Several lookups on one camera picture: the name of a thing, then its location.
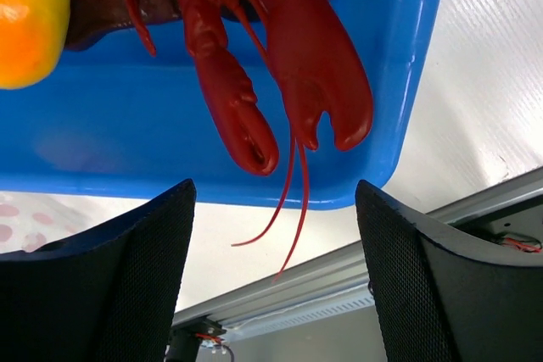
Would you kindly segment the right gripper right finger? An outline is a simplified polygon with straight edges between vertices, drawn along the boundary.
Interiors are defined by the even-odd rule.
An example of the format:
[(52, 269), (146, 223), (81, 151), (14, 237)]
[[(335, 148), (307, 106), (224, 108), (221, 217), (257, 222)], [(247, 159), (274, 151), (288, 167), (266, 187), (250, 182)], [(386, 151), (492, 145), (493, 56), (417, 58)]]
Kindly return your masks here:
[(541, 360), (539, 254), (473, 237), (367, 181), (355, 206), (388, 360)]

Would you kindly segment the blue plastic bin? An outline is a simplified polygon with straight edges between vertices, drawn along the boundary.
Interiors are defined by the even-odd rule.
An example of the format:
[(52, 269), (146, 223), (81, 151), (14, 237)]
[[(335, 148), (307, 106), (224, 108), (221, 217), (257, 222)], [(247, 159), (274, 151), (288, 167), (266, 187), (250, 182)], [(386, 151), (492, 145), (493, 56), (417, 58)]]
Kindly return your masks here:
[[(439, 0), (333, 0), (370, 81), (372, 130), (356, 148), (333, 145), (330, 122), (307, 157), (312, 209), (354, 202), (360, 180), (395, 171)], [(44, 81), (1, 94), (4, 191), (153, 198), (190, 178), (207, 203), (272, 206), (288, 168), (289, 131), (275, 81), (241, 25), (226, 22), (230, 51), (252, 80), (281, 151), (268, 177), (241, 170), (210, 117), (179, 22), (154, 26), (151, 57), (133, 30), (66, 52)]]

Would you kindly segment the clear zip top bag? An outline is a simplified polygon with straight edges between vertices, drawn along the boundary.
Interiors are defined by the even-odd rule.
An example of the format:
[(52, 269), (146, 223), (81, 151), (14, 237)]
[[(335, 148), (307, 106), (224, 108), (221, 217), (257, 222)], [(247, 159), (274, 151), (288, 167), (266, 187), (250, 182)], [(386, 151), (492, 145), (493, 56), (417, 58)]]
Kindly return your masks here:
[(2, 192), (1, 252), (33, 252), (136, 206), (120, 198)]

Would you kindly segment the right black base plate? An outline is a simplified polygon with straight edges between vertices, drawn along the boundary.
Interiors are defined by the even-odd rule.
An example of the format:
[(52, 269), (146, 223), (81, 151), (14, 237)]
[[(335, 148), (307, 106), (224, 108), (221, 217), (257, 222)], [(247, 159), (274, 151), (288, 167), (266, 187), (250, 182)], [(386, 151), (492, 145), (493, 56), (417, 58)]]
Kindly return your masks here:
[(234, 361), (235, 355), (228, 344), (225, 329), (208, 317), (198, 317), (185, 322), (174, 322), (171, 326), (164, 361), (196, 361), (199, 351), (220, 352), (226, 361)]

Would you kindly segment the red toy lobster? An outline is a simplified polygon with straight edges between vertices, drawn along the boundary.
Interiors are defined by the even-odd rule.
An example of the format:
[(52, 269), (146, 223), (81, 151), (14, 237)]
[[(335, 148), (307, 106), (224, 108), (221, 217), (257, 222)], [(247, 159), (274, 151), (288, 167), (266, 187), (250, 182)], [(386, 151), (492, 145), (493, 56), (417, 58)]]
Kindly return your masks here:
[[(225, 27), (227, 19), (234, 19), (242, 25), (277, 84), (289, 124), (289, 164), (306, 167), (305, 154), (318, 147), (317, 127), (324, 114), (338, 150), (358, 146), (372, 128), (372, 91), (331, 0), (239, 1), (244, 11), (234, 15), (224, 8), (222, 23)], [(183, 22), (182, 27), (186, 47)], [(232, 160), (250, 174), (270, 175), (280, 160), (277, 140), (229, 43), (222, 55), (188, 55)]]

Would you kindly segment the yellow orange toy fruit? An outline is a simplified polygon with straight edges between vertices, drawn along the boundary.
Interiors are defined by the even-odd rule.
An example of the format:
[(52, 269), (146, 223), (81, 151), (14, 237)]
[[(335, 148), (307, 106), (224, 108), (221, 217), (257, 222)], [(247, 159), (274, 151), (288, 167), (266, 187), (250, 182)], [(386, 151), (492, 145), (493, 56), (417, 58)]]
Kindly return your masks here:
[(1, 0), (1, 88), (17, 90), (48, 77), (59, 63), (70, 0)]

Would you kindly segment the aluminium rail frame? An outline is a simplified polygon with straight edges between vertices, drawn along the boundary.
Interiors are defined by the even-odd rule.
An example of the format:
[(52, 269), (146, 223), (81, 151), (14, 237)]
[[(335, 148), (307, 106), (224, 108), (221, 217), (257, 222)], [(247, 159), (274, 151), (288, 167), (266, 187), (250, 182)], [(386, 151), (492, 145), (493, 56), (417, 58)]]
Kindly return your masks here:
[(423, 291), (451, 313), (542, 306), (542, 256), (470, 234), (479, 222), (542, 233), (542, 172), (532, 170), (421, 214), (366, 182), (356, 191), (361, 240), (179, 311), (174, 328), (230, 341), (371, 306), (413, 311)]

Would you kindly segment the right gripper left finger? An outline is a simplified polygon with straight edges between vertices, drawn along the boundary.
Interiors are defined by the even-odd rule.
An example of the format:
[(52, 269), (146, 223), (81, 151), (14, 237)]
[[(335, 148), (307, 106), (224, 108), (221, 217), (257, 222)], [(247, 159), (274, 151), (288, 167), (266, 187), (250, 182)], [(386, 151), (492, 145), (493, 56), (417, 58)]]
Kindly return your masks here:
[(1, 258), (4, 361), (161, 361), (190, 243), (183, 181), (98, 226)]

